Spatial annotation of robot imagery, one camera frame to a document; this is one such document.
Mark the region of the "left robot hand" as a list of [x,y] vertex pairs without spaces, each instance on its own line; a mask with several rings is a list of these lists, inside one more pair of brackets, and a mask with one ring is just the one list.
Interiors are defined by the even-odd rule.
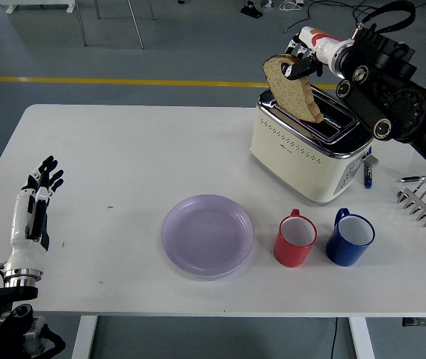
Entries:
[[51,196],[64,180],[58,161],[48,156],[28,175],[16,196],[11,225],[11,254],[4,264],[7,277],[30,276],[43,273],[42,259],[49,248],[47,209]]

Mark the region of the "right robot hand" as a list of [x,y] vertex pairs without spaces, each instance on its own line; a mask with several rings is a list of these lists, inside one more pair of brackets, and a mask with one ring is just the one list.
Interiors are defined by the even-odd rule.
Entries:
[[292,65],[283,64],[281,71],[288,80],[296,80],[313,73],[322,76],[323,66],[326,66],[333,75],[344,79],[343,57],[353,43],[351,39],[341,40],[316,28],[303,27],[293,36],[286,50],[291,55],[297,49],[299,61]]

